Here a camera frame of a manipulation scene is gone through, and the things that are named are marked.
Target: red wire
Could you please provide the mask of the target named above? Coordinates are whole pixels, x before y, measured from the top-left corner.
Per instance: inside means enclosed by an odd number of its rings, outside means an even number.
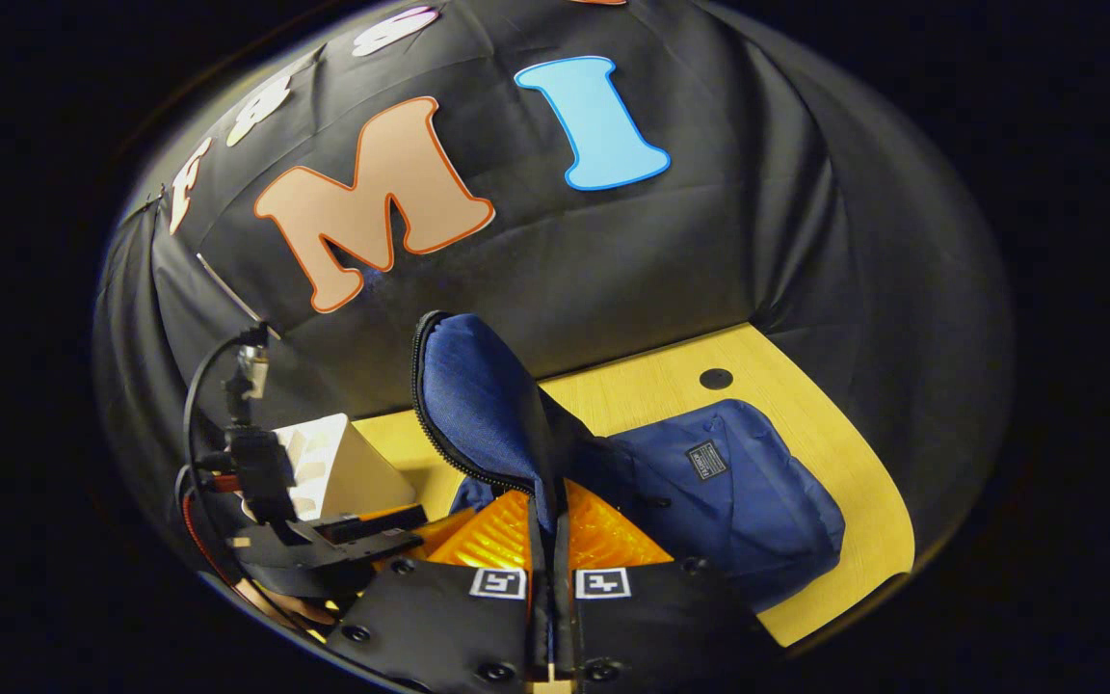
[[[203,559],[208,559],[208,562],[210,564],[212,564],[213,570],[216,571],[216,575],[221,576],[221,581],[225,581],[225,585],[229,585],[229,587],[233,589],[234,585],[232,583],[230,583],[229,576],[225,576],[224,572],[221,571],[221,567],[218,566],[216,563],[212,561],[212,556],[211,556],[211,554],[209,554],[208,547],[204,547],[203,541],[200,540],[200,536],[196,535],[196,533],[194,533],[194,524],[191,522],[191,496],[190,495],[188,495],[186,497],[184,497],[184,500],[182,500],[182,519],[185,520],[185,522],[186,522],[186,531],[191,533],[191,539],[194,540],[194,543],[196,545],[199,545],[200,552],[203,554]]]
[[[219,474],[212,479],[212,487],[216,492],[242,492],[242,486],[238,486],[238,474]]]

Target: black cloth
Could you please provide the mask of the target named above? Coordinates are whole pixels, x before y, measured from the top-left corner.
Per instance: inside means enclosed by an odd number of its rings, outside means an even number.
[[[1010,318],[986,224],[910,122],[757,22],[683,0],[448,3],[423,31],[352,57],[354,36],[389,12],[287,68],[286,104],[233,149],[238,109],[213,124],[175,237],[169,197],[119,231],[98,302],[98,381],[145,510],[158,515],[172,487],[194,365],[252,322],[199,253],[282,336],[260,425],[405,409],[413,326],[432,309],[477,313],[537,378],[751,321],[871,444],[917,554],[956,527],[1005,430]],[[660,175],[601,192],[564,183],[567,138],[512,76],[586,54],[616,63],[636,127],[673,158]],[[414,255],[393,210],[395,266],[343,257],[364,269],[364,289],[314,312],[255,199],[299,164],[351,183],[366,119],[424,95],[440,100],[450,162],[496,219]],[[201,400],[213,420],[219,381]]]

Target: yellow table surface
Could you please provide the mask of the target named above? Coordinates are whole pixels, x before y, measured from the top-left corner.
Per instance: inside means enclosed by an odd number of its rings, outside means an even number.
[[[699,382],[707,369],[726,369],[734,382],[709,391]],[[724,399],[744,400],[770,418],[790,453],[824,484],[846,521],[837,566],[757,615],[783,646],[816,632],[890,575],[912,566],[910,516],[885,465],[833,401],[753,325],[556,376],[542,386],[598,435]],[[448,513],[464,475],[432,449],[413,412],[361,420],[354,426],[414,484],[427,517]]]

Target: zipper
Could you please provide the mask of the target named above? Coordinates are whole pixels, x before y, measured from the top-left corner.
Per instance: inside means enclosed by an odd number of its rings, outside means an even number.
[[[431,311],[422,316],[422,320],[418,321],[418,329],[414,331],[410,388],[411,396],[413,396],[413,411],[415,414],[418,414],[418,425],[422,426],[422,432],[427,436],[427,441],[431,441],[432,447],[435,447],[435,452],[440,453],[440,456],[444,457],[446,463],[453,465],[453,469],[465,474],[465,477],[475,479],[478,482],[494,486],[514,489],[516,492],[533,496],[534,491],[532,485],[518,482],[518,480],[512,477],[495,477],[482,471],[464,453],[457,451],[455,445],[451,444],[444,433],[440,431],[440,428],[431,421],[431,414],[427,413],[427,406],[423,403],[422,399],[423,352],[426,351],[427,335],[435,329],[437,322],[451,316],[453,316],[453,313],[448,313],[447,311]]]

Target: bag label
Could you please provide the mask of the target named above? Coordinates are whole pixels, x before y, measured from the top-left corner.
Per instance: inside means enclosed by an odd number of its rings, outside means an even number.
[[[700,482],[727,471],[727,462],[722,460],[713,441],[705,441],[684,454],[688,457],[688,462],[692,462],[692,469],[697,471]]]

